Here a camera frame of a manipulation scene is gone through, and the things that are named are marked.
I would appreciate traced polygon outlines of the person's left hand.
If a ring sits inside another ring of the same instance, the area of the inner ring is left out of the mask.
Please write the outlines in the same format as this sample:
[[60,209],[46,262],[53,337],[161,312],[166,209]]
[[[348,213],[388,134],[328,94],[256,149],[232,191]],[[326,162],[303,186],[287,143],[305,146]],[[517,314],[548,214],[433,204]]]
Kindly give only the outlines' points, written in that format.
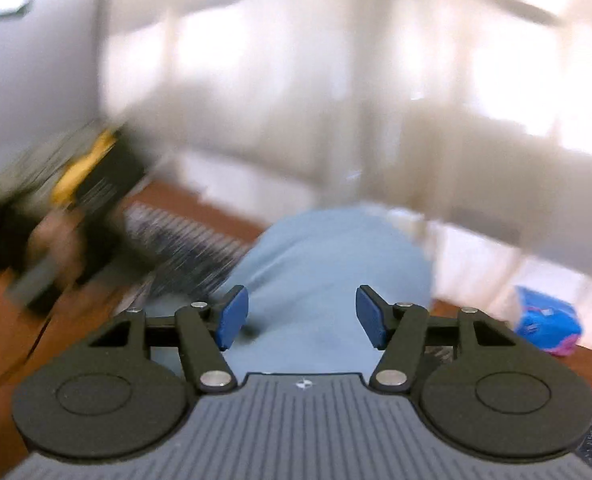
[[74,286],[84,269],[86,242],[81,225],[82,215],[77,211],[54,209],[34,228],[27,243],[28,266],[50,257],[56,265],[55,283],[60,289]]

